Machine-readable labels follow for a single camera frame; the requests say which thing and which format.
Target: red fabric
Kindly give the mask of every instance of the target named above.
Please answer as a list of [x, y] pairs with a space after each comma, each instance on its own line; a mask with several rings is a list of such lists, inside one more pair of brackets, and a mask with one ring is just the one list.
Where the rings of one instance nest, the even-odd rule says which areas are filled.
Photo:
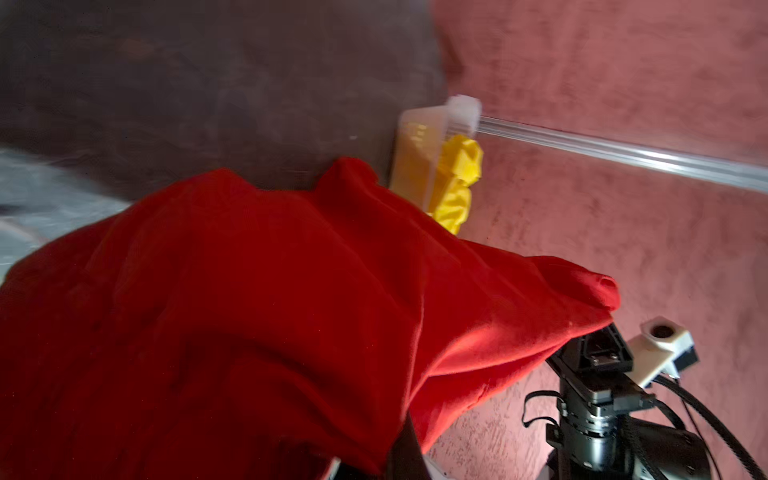
[[0, 288], [9, 478], [377, 472], [410, 409], [427, 449], [572, 336], [612, 279], [465, 242], [337, 161], [312, 192], [179, 182]]

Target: dark gray surface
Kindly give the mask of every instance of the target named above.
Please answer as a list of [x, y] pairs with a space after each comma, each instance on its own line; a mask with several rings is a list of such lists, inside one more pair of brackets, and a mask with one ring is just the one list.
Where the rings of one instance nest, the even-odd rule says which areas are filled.
[[398, 114], [445, 100], [426, 0], [2, 8], [0, 142], [112, 197], [216, 167], [308, 188], [339, 155], [386, 177]]

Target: pink wall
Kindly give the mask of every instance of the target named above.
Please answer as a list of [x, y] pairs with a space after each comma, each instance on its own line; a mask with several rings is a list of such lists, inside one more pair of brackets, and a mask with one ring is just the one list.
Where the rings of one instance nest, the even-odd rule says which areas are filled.
[[[687, 326], [701, 361], [685, 372], [684, 386], [768, 468], [768, 196], [499, 137], [479, 140], [484, 175], [472, 187], [461, 236], [614, 276], [623, 302], [615, 319], [627, 338], [656, 315]], [[522, 397], [556, 388], [542, 366], [461, 417], [432, 456], [459, 480], [533, 479], [549, 447], [543, 425], [520, 424]], [[654, 391], [684, 416], [676, 399]], [[531, 414], [555, 414], [551, 401], [531, 406]], [[748, 478], [714, 433], [704, 433], [725, 478]]]
[[764, 0], [433, 0], [485, 114], [768, 164]]
[[[489, 116], [768, 165], [764, 0], [433, 5], [449, 89]], [[684, 385], [768, 468], [768, 196], [479, 140], [484, 176], [462, 236], [614, 276], [626, 337], [656, 315], [688, 326], [701, 363]], [[543, 425], [522, 428], [521, 402], [542, 388], [557, 388], [546, 367], [461, 417], [431, 455], [460, 480], [534, 478], [549, 447]], [[554, 414], [551, 402], [533, 406]], [[725, 478], [748, 478], [704, 436]]]

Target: white plastic container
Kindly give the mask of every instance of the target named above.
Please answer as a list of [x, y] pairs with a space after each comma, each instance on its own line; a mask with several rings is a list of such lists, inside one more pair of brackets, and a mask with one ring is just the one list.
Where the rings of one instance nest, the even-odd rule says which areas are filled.
[[389, 189], [428, 211], [443, 142], [454, 135], [474, 138], [480, 100], [450, 97], [439, 107], [414, 108], [400, 115]]

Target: yellow fabric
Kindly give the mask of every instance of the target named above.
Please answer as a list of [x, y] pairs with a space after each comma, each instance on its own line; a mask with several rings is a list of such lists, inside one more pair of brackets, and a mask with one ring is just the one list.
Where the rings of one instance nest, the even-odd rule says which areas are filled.
[[482, 149], [464, 135], [455, 135], [442, 146], [440, 163], [428, 214], [456, 235], [469, 216], [469, 186], [481, 176]]

